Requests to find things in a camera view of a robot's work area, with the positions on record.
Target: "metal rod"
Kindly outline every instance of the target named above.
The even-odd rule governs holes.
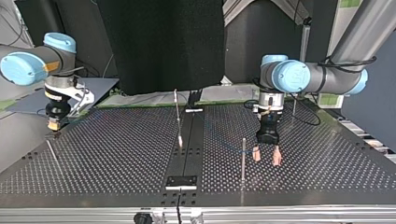
[[[55,159],[57,161],[58,158],[56,157],[55,151],[52,148],[52,144],[50,143],[50,140],[47,139],[46,142],[47,142],[47,145],[49,146],[49,150],[50,150],[50,153],[52,154],[53,159]]]
[[[332,53],[333,63],[357,63],[375,55],[396,27],[396,1],[364,0]],[[364,65],[348,67],[360,71]]]
[[[246,155],[247,155],[247,139],[242,139],[242,184],[245,183],[245,166],[246,166]]]
[[[303,34],[301,36],[301,47],[300,47],[300,62],[304,63],[306,58],[306,49],[308,48],[309,32],[311,31],[310,25],[303,27]]]
[[[294,104],[293,104],[293,116],[296,115],[296,106],[297,106],[297,101],[294,100]]]
[[[175,104],[176,104],[176,113],[177,113],[177,127],[178,127],[177,139],[178,139],[178,144],[179,144],[180,148],[182,148],[183,147],[183,138],[181,137],[180,114],[178,112],[178,98],[177,98],[177,90],[176,89],[174,91],[174,95],[175,95]]]

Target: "thin metal stick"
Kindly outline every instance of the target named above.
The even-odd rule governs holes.
[[[177,89],[175,89],[174,95],[175,95],[175,104],[176,104],[176,113],[177,113],[177,127],[178,127],[177,139],[178,139],[178,144],[179,144],[180,148],[182,148],[183,147],[183,139],[181,137],[181,125],[180,125],[180,114],[178,112]]]
[[[297,106],[297,101],[294,100],[294,104],[293,104],[293,116],[296,115],[296,106]]]
[[[242,184],[245,183],[245,166],[246,166],[247,139],[242,139]]]
[[[55,159],[57,161],[58,158],[56,158],[56,154],[52,148],[52,144],[50,143],[50,140],[47,139],[46,142],[47,142],[47,145],[49,146],[49,150],[50,150],[50,153],[52,154],[53,159]]]

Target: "black curtain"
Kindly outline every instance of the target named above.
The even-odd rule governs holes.
[[[96,2],[126,94],[197,90],[220,83],[222,0]]]

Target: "gray platform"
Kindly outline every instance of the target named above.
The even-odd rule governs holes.
[[[224,207],[396,204],[396,165],[319,110],[322,124],[290,115],[279,127],[283,164],[247,155],[241,190],[241,144],[255,143],[256,117],[242,105],[207,105],[184,114],[177,148],[173,107],[97,109],[0,174],[0,208]],[[315,118],[297,108],[298,117]],[[198,190],[164,189],[166,177],[198,176]]]

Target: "cable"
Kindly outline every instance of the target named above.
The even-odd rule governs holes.
[[[301,103],[301,101],[298,100],[298,99],[297,99],[295,96],[293,96],[291,93],[289,93],[289,95],[290,95],[291,98],[293,98],[299,105],[302,105],[302,106],[305,107],[305,109],[307,109],[312,115],[314,115],[314,116],[317,118],[318,123],[311,123],[311,122],[308,122],[308,121],[303,120],[303,119],[300,119],[300,118],[298,118],[297,116],[294,116],[294,115],[292,115],[292,114],[291,114],[291,116],[294,117],[295,119],[299,120],[300,122],[304,123],[304,124],[308,124],[308,125],[311,125],[311,126],[319,126],[320,123],[321,123],[321,119],[320,119],[320,117],[317,115],[317,113],[315,113],[315,111],[313,111],[313,110],[312,110],[311,108],[309,108],[307,105]]]
[[[2,118],[0,118],[0,120],[1,120],[1,119],[6,119],[6,118],[8,118],[8,117],[14,115],[15,113],[16,113],[16,112],[12,112],[12,113],[10,113],[9,115],[5,115],[5,116],[3,116]]]
[[[314,95],[313,92],[311,92],[311,96],[312,96],[312,98],[314,99],[315,104],[319,105],[319,104],[318,104],[318,99],[315,97],[315,95]]]
[[[40,116],[40,117],[47,118],[47,116],[40,114],[40,111],[42,111],[42,110],[46,110],[46,109],[45,109],[45,108],[38,109],[35,113],[36,113],[38,116]]]
[[[17,37],[14,41],[12,41],[10,44],[7,44],[7,45],[5,45],[5,46],[9,46],[9,47],[10,47],[10,46],[12,46],[13,44],[17,43],[18,40],[21,39],[22,34],[23,34],[23,24],[21,23],[21,31],[20,31],[20,34],[18,35],[18,37]]]
[[[348,70],[345,69],[345,67],[355,67],[355,66],[361,66],[361,65],[368,65],[370,63],[374,63],[376,61],[376,57],[373,56],[373,58],[366,60],[366,61],[361,61],[361,62],[356,62],[356,63],[333,63],[331,60],[331,56],[326,57],[323,61],[318,63],[318,66],[321,67],[333,67],[336,68],[340,71],[347,72],[347,73],[360,73],[360,71],[353,71],[353,70]]]
[[[258,104],[259,101],[258,100],[246,100],[244,102],[244,108],[246,109],[253,109],[253,106]]]
[[[298,6],[300,5],[300,3],[301,3],[301,0],[298,0],[296,9],[294,10],[294,19],[293,19],[293,21],[294,21],[294,31],[296,30],[297,11],[298,11]]]
[[[262,84],[260,84],[260,79],[258,77],[254,77],[251,79],[254,85],[260,88],[261,91],[269,91],[272,93],[283,93],[282,91],[276,90],[276,89],[269,89],[268,87],[264,87]]]
[[[177,199],[177,206],[176,206],[176,211],[177,211],[177,220],[178,220],[178,224],[182,224],[183,220],[181,220],[181,214],[180,214],[180,193],[178,194],[178,199]]]
[[[76,62],[82,64],[82,66],[85,67],[85,69],[86,69],[86,71],[87,71],[87,76],[88,76],[89,73],[91,73],[91,74],[94,75],[95,77],[100,77],[100,72],[99,72],[95,67],[93,67],[92,65],[90,65],[89,63],[83,62],[83,61],[80,60],[80,59],[76,59]]]
[[[68,71],[55,73],[55,74],[51,74],[51,75],[52,76],[60,76],[60,75],[64,75],[64,74],[67,74],[67,73],[76,72],[76,71],[79,71],[79,70],[82,70],[82,69],[85,69],[85,67],[81,66],[81,67],[78,67],[78,68],[75,68],[75,69],[71,69],[71,70],[68,70]]]
[[[110,57],[110,59],[109,59],[109,60],[108,60],[108,62],[107,62],[107,65],[106,65],[105,71],[103,71],[103,76],[102,76],[102,78],[105,78],[105,75],[106,75],[107,69],[108,69],[108,67],[110,66],[111,60],[112,60],[113,58],[114,58],[114,54],[111,54],[111,57]]]

